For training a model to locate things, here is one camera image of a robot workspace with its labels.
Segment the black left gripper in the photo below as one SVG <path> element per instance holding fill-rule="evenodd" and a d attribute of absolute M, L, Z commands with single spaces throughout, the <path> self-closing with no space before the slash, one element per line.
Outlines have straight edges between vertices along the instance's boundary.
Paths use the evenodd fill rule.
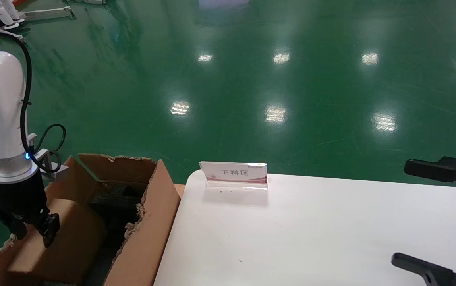
<path fill-rule="evenodd" d="M 49 214 L 41 172 L 9 184 L 0 183 L 0 221 L 18 240 L 27 235 L 25 223 L 37 225 L 44 247 L 50 247 L 60 229 L 60 217 Z"/>

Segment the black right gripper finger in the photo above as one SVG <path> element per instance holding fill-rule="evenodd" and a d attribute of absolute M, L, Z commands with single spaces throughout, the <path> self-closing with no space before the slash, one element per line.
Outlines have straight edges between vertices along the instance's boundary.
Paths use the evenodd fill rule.
<path fill-rule="evenodd" d="M 456 182 L 456 158 L 442 157 L 437 162 L 409 159 L 405 174 L 440 182 Z"/>
<path fill-rule="evenodd" d="M 400 252 L 392 255 L 391 264 L 419 275 L 427 286 L 456 286 L 456 272 L 452 269 Z"/>

